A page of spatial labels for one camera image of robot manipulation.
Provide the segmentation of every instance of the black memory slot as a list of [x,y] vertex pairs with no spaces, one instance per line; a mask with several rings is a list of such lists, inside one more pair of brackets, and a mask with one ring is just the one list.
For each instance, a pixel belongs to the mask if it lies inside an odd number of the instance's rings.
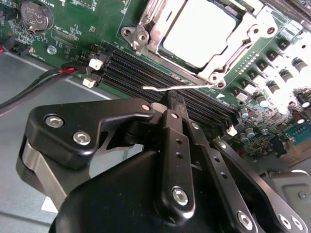
[[[116,87],[122,92],[125,92],[133,97],[143,98],[149,102],[158,102],[163,93],[153,93],[153,95],[148,95],[148,92],[140,90],[140,85],[135,85],[130,81],[129,78],[126,78],[124,74],[119,74],[119,72],[114,72],[108,70],[104,75],[105,83],[111,87]],[[197,121],[201,124],[208,124],[209,126],[216,127],[221,124],[221,120],[214,120],[210,118],[206,113],[200,112],[198,109],[194,109],[192,105],[187,106],[188,113],[191,116],[191,119]]]
[[[130,54],[114,51],[109,63],[104,68],[102,82],[132,97],[148,102],[157,102],[163,93],[142,90],[142,85],[167,87],[184,85],[170,75],[151,67]],[[189,117],[197,121],[206,130],[218,129],[228,119],[235,117],[235,110],[222,105],[198,90],[182,90]]]
[[[118,60],[119,62],[122,62],[125,66],[134,68],[136,72],[141,72],[145,75],[148,75],[149,78],[155,79],[156,86],[161,86],[161,84],[163,84],[164,86],[184,85],[184,83],[175,80],[174,78],[157,69],[154,69],[148,64],[136,59],[131,55],[128,55],[125,52],[117,50],[112,57],[112,60]],[[197,90],[184,90],[183,93],[186,95],[184,97],[186,97],[187,99],[192,99],[195,102],[200,102],[200,104],[206,108],[213,108],[219,114],[229,116],[234,113],[232,109],[198,92]]]
[[[113,72],[121,74],[123,77],[119,76],[118,79],[122,80],[123,82],[131,81],[131,86],[135,86],[136,89],[140,89],[140,87],[142,85],[146,85],[146,83],[142,82],[143,77],[139,73],[137,73],[137,72],[133,73],[132,70],[127,70],[127,69],[121,67],[120,64],[111,63],[107,70],[112,72],[111,75],[113,74]],[[159,93],[159,92],[153,92],[153,94],[159,99],[163,95],[162,93]],[[195,102],[189,100],[188,106],[190,109],[193,105],[195,105]],[[218,115],[210,109],[203,109],[200,112],[200,115],[205,116],[211,122],[218,122],[218,124],[221,123],[221,121],[218,119]]]

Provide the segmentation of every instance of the cable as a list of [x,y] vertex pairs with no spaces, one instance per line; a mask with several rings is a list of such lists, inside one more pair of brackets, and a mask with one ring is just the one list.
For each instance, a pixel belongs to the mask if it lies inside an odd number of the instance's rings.
[[41,74],[38,78],[36,78],[36,80],[34,80],[26,89],[24,89],[23,91],[21,91],[20,93],[18,93],[16,96],[10,98],[9,100],[7,100],[6,102],[3,102],[2,104],[0,104],[0,108],[4,105],[6,105],[7,103],[13,101],[14,99],[18,98],[19,96],[23,95],[24,93],[26,93],[28,90],[32,89],[34,86],[36,86],[38,83],[40,83],[42,80],[46,79],[49,76],[52,75],[56,75],[59,74],[58,69],[51,69],[48,70],[47,72]]
[[53,84],[71,78],[70,74],[74,71],[74,68],[70,68],[66,70],[53,69],[45,72],[18,95],[0,104],[0,117],[32,100]]
[[20,93],[18,93],[16,96],[10,98],[9,100],[7,100],[6,102],[0,104],[0,108],[4,105],[6,105],[7,103],[13,101],[15,98],[23,95],[24,93],[26,93],[28,90],[31,90],[34,86],[36,86],[38,83],[40,83],[41,81],[43,81],[44,79],[48,78],[49,76],[53,76],[53,75],[57,75],[59,73],[73,73],[75,71],[74,68],[69,68],[69,69],[50,69],[46,72],[44,72],[43,74],[41,74],[38,78],[36,78],[36,80],[34,80],[26,89],[24,89],[23,91],[21,91]]

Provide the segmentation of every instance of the black capacitor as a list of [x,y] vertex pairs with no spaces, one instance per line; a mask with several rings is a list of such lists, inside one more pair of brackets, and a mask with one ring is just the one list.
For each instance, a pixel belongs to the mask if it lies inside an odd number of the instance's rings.
[[292,116],[297,124],[302,124],[303,122],[305,122],[304,118],[298,111],[293,111]]
[[304,97],[303,94],[297,94],[296,98],[303,108],[308,108],[310,106],[310,102]]

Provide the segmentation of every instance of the black metal arm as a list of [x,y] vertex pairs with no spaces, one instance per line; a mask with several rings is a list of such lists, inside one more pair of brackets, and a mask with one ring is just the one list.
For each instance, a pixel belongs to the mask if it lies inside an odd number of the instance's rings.
[[[59,209],[50,232],[308,232],[226,142],[210,146],[179,94],[152,106],[128,99],[32,110],[17,171]],[[99,147],[135,143],[144,151],[90,179]]]

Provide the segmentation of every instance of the screw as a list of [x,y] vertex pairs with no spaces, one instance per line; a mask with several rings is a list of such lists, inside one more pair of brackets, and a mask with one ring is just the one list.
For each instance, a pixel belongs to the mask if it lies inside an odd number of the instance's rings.
[[226,149],[226,148],[227,148],[227,146],[226,146],[225,143],[223,143],[223,142],[218,142],[218,144],[219,144],[223,149]]
[[73,140],[79,145],[86,146],[91,142],[91,137],[86,132],[78,131],[74,133]]
[[59,128],[64,125],[64,121],[58,116],[49,116],[45,119],[45,123],[53,128]]
[[268,129],[262,129],[261,133],[262,133],[262,135],[268,135],[269,131],[268,131]]
[[192,126],[196,129],[196,130],[198,130],[199,129],[199,126],[196,124],[196,123],[192,123]]
[[298,193],[298,195],[299,195],[299,197],[303,200],[303,199],[306,199],[308,196],[307,196],[307,194],[305,193],[305,192],[299,192]]
[[173,197],[178,204],[183,206],[189,202],[187,194],[180,188],[173,189]]
[[53,45],[49,45],[47,48],[47,52],[50,55],[55,55],[57,53],[57,49]]
[[253,229],[253,223],[251,219],[242,211],[238,211],[238,219],[240,223],[247,229],[252,230]]
[[147,111],[150,110],[150,107],[149,107],[148,105],[146,105],[146,104],[143,104],[143,105],[142,105],[142,108],[145,109],[145,110],[147,110]]
[[145,42],[148,39],[146,33],[144,33],[144,32],[138,33],[137,38],[138,38],[138,40],[140,40],[142,42]]
[[294,222],[294,224],[298,227],[299,230],[303,230],[303,226],[301,225],[301,223],[298,221],[297,218],[295,218],[294,216],[291,216],[292,221]]
[[176,115],[175,113],[171,113],[171,116],[174,117],[175,119],[178,118],[178,115]]
[[286,219],[286,217],[284,217],[283,215],[279,215],[278,216],[279,219],[281,220],[281,223],[288,229],[291,230],[292,226],[290,224],[290,222]]

